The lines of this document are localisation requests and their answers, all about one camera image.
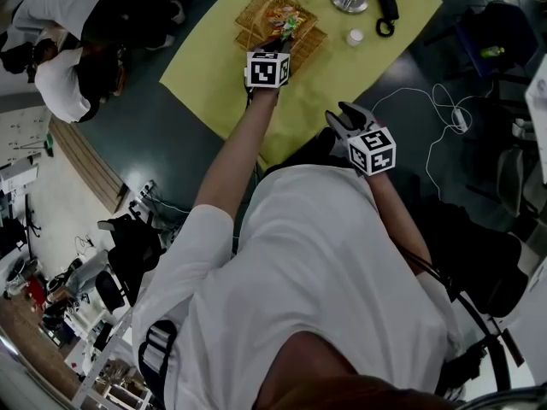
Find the blue chair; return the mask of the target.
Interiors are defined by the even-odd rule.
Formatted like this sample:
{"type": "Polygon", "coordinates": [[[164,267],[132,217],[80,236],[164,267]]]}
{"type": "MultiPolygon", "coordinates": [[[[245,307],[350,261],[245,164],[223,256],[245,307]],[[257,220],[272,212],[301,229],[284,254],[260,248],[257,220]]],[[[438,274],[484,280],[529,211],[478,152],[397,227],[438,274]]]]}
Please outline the blue chair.
{"type": "Polygon", "coordinates": [[[520,7],[504,2],[490,2],[480,12],[467,9],[452,26],[426,40],[424,45],[452,36],[458,39],[481,78],[525,67],[539,50],[536,33],[526,14],[520,7]],[[505,53],[482,59],[479,51],[491,46],[504,47],[505,53]]]}

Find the two-tier wicker basket rack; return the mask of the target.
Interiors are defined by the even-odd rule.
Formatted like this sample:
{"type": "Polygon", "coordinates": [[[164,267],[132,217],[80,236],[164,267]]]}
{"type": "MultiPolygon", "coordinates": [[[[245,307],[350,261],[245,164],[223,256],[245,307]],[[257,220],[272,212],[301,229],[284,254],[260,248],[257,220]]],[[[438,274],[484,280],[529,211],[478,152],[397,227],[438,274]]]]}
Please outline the two-tier wicker basket rack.
{"type": "Polygon", "coordinates": [[[266,34],[269,10],[280,6],[294,6],[300,11],[300,25],[293,34],[291,47],[291,73],[296,73],[315,51],[325,42],[327,34],[316,24],[318,18],[305,9],[298,0],[252,0],[236,18],[235,24],[240,28],[236,43],[245,51],[251,51],[270,39],[266,34]]]}

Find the grey office chair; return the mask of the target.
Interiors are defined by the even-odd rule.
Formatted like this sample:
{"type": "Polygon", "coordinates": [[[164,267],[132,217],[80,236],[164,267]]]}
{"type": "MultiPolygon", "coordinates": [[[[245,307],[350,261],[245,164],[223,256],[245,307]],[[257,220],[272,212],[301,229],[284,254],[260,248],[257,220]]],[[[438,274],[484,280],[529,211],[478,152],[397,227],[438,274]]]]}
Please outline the grey office chair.
{"type": "Polygon", "coordinates": [[[513,217],[538,220],[547,204],[547,185],[537,155],[514,145],[497,162],[497,197],[513,217]]]}

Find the white metal shelf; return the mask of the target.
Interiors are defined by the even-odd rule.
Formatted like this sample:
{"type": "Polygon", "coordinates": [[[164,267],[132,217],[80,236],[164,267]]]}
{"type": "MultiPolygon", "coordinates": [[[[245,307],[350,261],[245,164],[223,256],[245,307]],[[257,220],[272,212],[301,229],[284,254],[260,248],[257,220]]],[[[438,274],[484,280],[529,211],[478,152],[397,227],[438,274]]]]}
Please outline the white metal shelf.
{"type": "Polygon", "coordinates": [[[146,385],[144,385],[144,390],[139,395],[132,393],[128,389],[124,389],[120,384],[112,384],[110,381],[105,381],[102,392],[95,388],[97,380],[100,374],[104,372],[104,367],[110,361],[109,357],[113,351],[129,343],[125,339],[125,336],[130,331],[131,322],[132,307],[121,316],[120,320],[106,337],[104,347],[99,350],[97,358],[91,365],[91,370],[85,376],[74,398],[71,400],[74,410],[84,410],[85,404],[89,402],[92,403],[92,410],[148,409],[152,394],[146,385]]]}

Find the green candy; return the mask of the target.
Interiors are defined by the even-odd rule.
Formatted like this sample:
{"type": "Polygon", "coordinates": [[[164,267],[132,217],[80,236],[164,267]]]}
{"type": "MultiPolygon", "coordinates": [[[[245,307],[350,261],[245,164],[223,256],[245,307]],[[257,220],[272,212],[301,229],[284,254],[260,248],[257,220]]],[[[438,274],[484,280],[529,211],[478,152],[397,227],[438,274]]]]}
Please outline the green candy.
{"type": "Polygon", "coordinates": [[[299,28],[300,18],[298,15],[289,15],[285,20],[284,25],[281,27],[280,39],[282,41],[288,41],[293,37],[295,31],[299,28]]]}

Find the white table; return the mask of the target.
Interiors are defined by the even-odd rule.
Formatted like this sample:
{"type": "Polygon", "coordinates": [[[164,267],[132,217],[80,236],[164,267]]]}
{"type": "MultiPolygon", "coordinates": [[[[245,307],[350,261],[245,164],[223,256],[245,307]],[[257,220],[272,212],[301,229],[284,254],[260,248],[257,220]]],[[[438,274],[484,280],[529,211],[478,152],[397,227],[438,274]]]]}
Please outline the white table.
{"type": "Polygon", "coordinates": [[[526,89],[525,99],[538,145],[543,181],[547,184],[547,54],[526,89]]]}

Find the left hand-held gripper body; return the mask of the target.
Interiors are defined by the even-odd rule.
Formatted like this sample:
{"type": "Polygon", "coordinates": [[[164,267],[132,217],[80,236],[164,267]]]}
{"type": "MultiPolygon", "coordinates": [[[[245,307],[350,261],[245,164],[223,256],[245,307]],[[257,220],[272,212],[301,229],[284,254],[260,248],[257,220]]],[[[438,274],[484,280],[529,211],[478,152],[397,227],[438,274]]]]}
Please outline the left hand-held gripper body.
{"type": "Polygon", "coordinates": [[[277,89],[290,77],[291,55],[285,52],[255,50],[246,54],[245,87],[277,89]]]}

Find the person's white shirt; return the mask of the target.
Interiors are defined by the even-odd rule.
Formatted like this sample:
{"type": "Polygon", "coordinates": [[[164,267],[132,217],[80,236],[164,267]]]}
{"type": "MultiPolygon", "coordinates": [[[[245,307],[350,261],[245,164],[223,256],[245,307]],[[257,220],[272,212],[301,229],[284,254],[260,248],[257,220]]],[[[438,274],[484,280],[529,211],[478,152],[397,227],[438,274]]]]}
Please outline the person's white shirt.
{"type": "Polygon", "coordinates": [[[415,275],[350,169],[300,165],[232,218],[192,209],[133,311],[134,354],[167,368],[166,410],[251,410],[284,343],[307,331],[361,375],[433,392],[456,350],[444,287],[415,275]]]}

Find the black office chair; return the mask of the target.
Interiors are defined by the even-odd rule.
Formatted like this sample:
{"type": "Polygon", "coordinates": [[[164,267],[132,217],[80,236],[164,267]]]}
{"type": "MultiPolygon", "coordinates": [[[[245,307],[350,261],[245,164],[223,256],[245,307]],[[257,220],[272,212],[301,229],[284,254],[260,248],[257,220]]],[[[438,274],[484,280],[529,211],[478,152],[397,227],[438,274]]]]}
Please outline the black office chair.
{"type": "Polygon", "coordinates": [[[107,253],[109,270],[101,271],[95,280],[97,293],[111,313],[125,304],[136,304],[144,275],[156,268],[166,252],[160,239],[162,231],[152,225],[153,219],[154,214],[143,220],[139,212],[131,210],[97,223],[99,229],[111,234],[115,244],[107,253]]]}

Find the white pegboard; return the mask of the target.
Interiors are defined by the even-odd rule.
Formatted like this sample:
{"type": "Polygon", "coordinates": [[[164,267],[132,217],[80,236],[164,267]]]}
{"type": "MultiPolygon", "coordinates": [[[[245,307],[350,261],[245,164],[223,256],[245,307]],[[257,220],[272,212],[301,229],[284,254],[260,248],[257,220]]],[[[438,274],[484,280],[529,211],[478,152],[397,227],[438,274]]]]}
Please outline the white pegboard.
{"type": "Polygon", "coordinates": [[[0,114],[0,167],[44,148],[51,112],[45,106],[0,114]]]}

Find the person's left forearm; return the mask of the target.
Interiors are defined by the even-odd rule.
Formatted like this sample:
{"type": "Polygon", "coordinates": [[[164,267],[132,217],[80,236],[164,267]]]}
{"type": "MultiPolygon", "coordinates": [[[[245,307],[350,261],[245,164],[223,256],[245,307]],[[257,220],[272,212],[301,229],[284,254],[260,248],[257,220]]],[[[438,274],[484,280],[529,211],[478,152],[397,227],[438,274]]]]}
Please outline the person's left forearm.
{"type": "Polygon", "coordinates": [[[278,97],[278,89],[259,89],[254,92],[249,107],[206,172],[195,206],[213,206],[233,219],[236,217],[278,97]]]}

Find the black swivel chair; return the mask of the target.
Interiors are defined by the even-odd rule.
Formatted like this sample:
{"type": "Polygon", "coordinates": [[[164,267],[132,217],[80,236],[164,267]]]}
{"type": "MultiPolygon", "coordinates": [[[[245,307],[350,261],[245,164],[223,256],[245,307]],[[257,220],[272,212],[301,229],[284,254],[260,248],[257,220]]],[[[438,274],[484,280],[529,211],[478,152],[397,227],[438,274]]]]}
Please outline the black swivel chair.
{"type": "Polygon", "coordinates": [[[524,295],[529,277],[518,267],[522,245],[507,233],[471,221],[467,211],[431,196],[415,209],[416,224],[431,254],[431,266],[448,291],[484,333],[463,354],[444,363],[436,393],[445,395],[479,375],[479,364],[491,357],[499,391],[511,388],[509,367],[498,337],[485,318],[502,319],[524,295]]]}

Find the person's right forearm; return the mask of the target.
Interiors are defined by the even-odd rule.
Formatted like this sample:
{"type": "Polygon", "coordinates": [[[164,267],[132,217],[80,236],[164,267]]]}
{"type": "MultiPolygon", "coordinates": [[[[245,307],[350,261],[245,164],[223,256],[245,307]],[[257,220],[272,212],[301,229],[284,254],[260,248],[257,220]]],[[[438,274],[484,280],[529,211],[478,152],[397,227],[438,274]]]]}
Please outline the person's right forearm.
{"type": "Polygon", "coordinates": [[[366,177],[379,216],[392,241],[430,262],[426,242],[386,173],[366,177]]]}

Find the red box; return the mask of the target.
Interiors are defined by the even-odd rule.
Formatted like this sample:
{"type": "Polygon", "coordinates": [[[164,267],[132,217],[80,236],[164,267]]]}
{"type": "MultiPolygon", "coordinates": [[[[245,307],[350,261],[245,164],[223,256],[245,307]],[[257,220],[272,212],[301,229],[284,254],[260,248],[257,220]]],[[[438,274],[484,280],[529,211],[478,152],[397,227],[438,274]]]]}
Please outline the red box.
{"type": "Polygon", "coordinates": [[[26,292],[33,299],[37,308],[43,309],[46,302],[46,293],[40,280],[31,276],[26,282],[26,292]]]}

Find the orange snack packet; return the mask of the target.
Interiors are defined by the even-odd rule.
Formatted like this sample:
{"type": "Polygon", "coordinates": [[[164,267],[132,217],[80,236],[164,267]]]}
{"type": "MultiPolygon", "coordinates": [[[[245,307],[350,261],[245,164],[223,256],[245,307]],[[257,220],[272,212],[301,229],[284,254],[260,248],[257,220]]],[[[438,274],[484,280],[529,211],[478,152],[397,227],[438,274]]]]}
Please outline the orange snack packet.
{"type": "Polygon", "coordinates": [[[286,23],[289,20],[300,20],[300,11],[290,5],[280,6],[269,10],[266,14],[266,18],[270,23],[286,23]]]}

